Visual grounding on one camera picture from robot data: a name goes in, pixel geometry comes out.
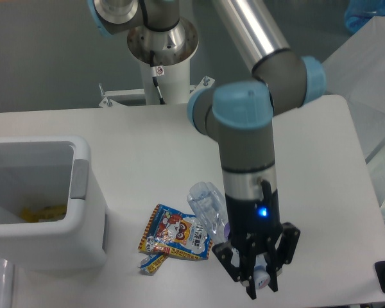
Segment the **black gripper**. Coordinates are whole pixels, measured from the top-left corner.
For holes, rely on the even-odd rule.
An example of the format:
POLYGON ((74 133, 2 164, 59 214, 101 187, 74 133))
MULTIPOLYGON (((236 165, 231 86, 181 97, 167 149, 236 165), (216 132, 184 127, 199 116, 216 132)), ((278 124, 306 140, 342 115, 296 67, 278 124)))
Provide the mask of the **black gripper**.
POLYGON ((214 245, 212 252, 232 280, 246 288, 252 300, 257 298, 254 282, 256 254, 266 252, 268 286, 277 292, 278 272, 284 264, 292 262, 300 230, 290 222, 281 224, 278 191, 263 200, 238 200, 229 195, 225 199, 230 241, 214 245), (279 237, 278 248, 275 248, 279 237))

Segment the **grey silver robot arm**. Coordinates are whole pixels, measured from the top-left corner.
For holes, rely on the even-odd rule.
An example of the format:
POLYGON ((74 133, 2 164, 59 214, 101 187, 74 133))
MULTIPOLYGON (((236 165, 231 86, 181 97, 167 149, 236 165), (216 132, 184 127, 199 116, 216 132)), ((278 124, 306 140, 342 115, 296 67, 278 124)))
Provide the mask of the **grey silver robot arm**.
POLYGON ((261 281, 277 291, 278 273, 291 263, 300 231, 280 222, 272 119, 325 93, 321 63, 292 52, 262 1, 214 1, 251 77, 192 90, 181 65, 195 54, 198 35, 178 1, 87 5, 100 33, 127 32, 146 103, 187 103, 190 123, 217 142, 230 234, 213 252, 250 298, 261 281))

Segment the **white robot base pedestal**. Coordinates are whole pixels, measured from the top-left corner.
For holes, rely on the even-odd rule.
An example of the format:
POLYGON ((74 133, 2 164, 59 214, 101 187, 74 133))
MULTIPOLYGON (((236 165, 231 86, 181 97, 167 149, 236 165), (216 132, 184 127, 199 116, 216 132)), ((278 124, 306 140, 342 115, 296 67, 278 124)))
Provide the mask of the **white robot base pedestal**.
POLYGON ((142 84, 147 105, 161 104, 160 98, 167 105, 184 104, 189 99, 190 60, 174 65, 158 65, 139 62, 142 84))

